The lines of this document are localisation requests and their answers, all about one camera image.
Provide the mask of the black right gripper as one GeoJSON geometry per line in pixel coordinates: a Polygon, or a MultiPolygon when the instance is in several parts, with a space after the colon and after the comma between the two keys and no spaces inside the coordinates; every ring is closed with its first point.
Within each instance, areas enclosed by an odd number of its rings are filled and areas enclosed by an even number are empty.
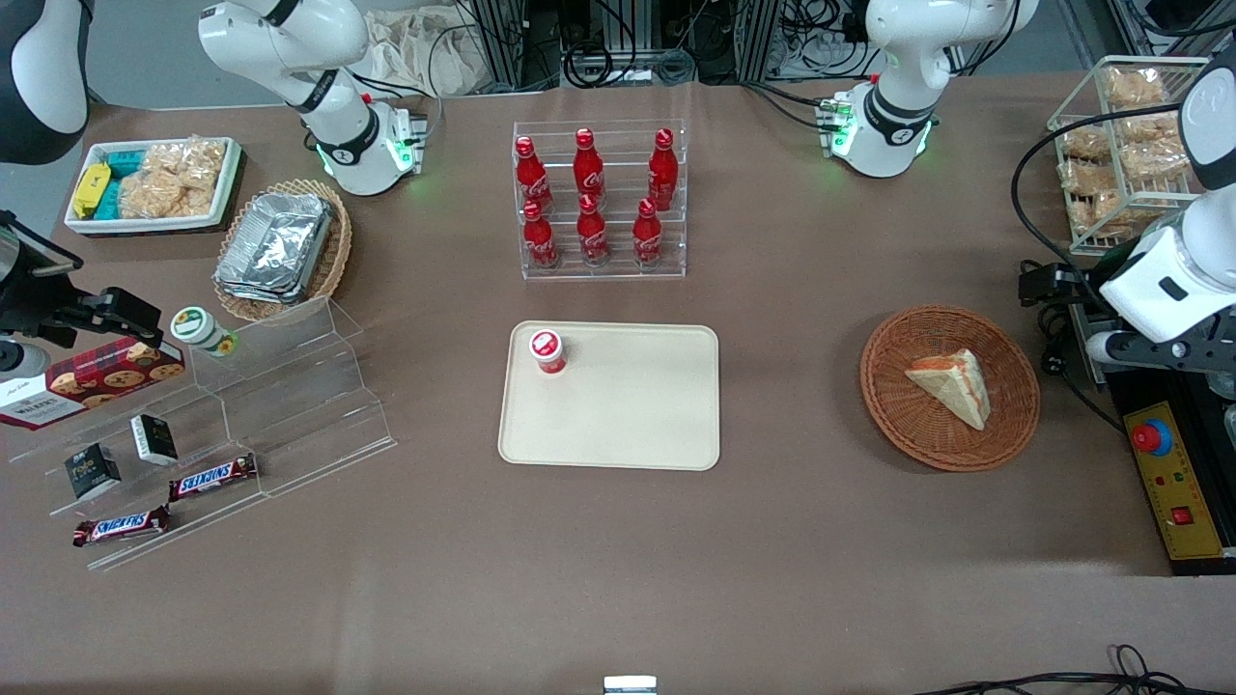
{"type": "Polygon", "coordinates": [[[74,348],[82,331],[162,340],[159,308],[124,289],[105,289],[93,298],[93,314],[78,303],[68,273],[83,267],[75,254],[49,242],[19,221],[1,216],[2,282],[1,333],[25,335],[54,345],[74,348]]]}

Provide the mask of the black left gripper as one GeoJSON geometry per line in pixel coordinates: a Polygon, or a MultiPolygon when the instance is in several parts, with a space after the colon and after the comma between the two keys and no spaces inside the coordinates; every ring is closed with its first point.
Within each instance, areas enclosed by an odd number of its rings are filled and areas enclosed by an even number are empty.
{"type": "Polygon", "coordinates": [[[1018,303],[1033,307],[1059,302],[1060,296],[1086,314],[1111,314],[1107,301],[1095,291],[1086,271],[1063,268],[1062,263],[1018,263],[1018,303]]]}

